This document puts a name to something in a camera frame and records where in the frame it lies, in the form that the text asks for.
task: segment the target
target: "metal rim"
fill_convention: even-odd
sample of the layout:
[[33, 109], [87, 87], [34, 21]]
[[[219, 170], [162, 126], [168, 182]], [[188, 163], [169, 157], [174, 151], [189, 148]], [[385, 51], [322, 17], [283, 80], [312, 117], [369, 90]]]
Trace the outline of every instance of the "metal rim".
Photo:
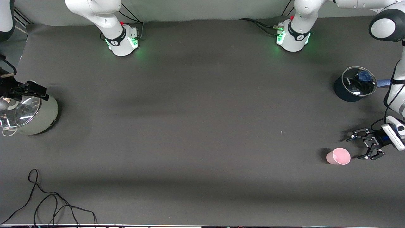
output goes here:
[[[345, 86], [345, 84], [344, 84], [344, 82], [343, 82], [343, 75], [346, 73], [346, 71], [348, 71], [348, 70], [350, 70], [350, 69], [353, 69], [353, 68], [358, 68], [358, 69], [361, 69], [361, 70], [364, 70], [364, 71], [367, 71], [367, 72], [370, 73], [371, 78], [373, 79], [373, 82], [375, 83], [375, 87], [374, 87], [373, 91], [371, 91], [369, 94], [366, 94], [366, 95], [356, 95], [356, 94], [353, 94], [351, 91], [349, 91], [349, 90], [346, 88], [346, 86]], [[373, 93], [375, 92], [375, 90], [377, 89], [377, 80], [375, 79], [374, 74], [371, 73], [369, 70], [367, 70], [367, 69], [364, 68], [364, 67], [349, 67], [349, 68], [347, 68], [345, 71], [343, 71], [342, 76], [340, 76], [340, 79], [341, 79], [341, 81], [342, 81], [342, 85], [343, 85], [343, 87], [345, 88], [345, 90], [348, 91], [348, 92], [349, 92], [350, 94], [352, 94], [353, 96], [366, 97], [366, 96], [369, 96], [369, 95], [373, 94]]]
[[41, 108], [41, 106], [42, 106], [42, 99], [40, 98], [39, 99], [39, 107], [36, 109], [36, 112], [32, 115], [32, 117], [29, 118], [25, 123], [23, 123], [21, 125], [18, 125], [18, 126], [15, 126], [15, 127], [3, 127], [3, 128], [5, 128], [5, 129], [16, 129], [16, 128], [19, 128], [19, 127], [22, 127], [22, 126], [28, 124], [38, 114], [39, 109]]

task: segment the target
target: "white joint cap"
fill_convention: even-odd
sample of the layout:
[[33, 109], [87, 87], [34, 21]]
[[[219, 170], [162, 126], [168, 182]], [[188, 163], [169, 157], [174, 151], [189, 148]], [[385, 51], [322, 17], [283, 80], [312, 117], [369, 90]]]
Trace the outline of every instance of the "white joint cap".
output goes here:
[[395, 32], [395, 22], [388, 18], [381, 18], [371, 26], [371, 33], [377, 38], [386, 38]]

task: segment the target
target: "white pot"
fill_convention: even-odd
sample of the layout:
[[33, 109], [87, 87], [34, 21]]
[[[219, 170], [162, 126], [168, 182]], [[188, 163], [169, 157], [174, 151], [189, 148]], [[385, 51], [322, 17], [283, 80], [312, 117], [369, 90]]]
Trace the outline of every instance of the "white pot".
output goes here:
[[53, 96], [49, 96], [48, 101], [39, 100], [39, 108], [32, 117], [25, 123], [7, 127], [2, 126], [2, 134], [6, 137], [14, 135], [16, 132], [24, 135], [34, 135], [48, 129], [55, 122], [58, 115], [58, 103]]

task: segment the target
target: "pot lid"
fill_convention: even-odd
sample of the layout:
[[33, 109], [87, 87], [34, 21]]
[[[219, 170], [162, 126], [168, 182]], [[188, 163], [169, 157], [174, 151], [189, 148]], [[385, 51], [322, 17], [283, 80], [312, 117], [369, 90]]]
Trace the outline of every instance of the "pot lid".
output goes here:
[[5, 97], [1, 99], [6, 101], [9, 107], [0, 110], [0, 127], [8, 129], [21, 127], [30, 122], [38, 113], [42, 103], [41, 98], [32, 96], [23, 96], [21, 101]]
[[356, 96], [367, 96], [377, 88], [374, 75], [362, 67], [349, 67], [342, 74], [342, 82], [347, 91]]

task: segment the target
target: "cable connector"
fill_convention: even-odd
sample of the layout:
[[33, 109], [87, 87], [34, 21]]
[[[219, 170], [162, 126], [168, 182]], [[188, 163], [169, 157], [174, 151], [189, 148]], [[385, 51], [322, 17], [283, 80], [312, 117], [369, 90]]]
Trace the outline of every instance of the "cable connector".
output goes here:
[[275, 29], [275, 30], [280, 30], [280, 31], [284, 31], [284, 26], [281, 26], [281, 25], [273, 25], [273, 29]]

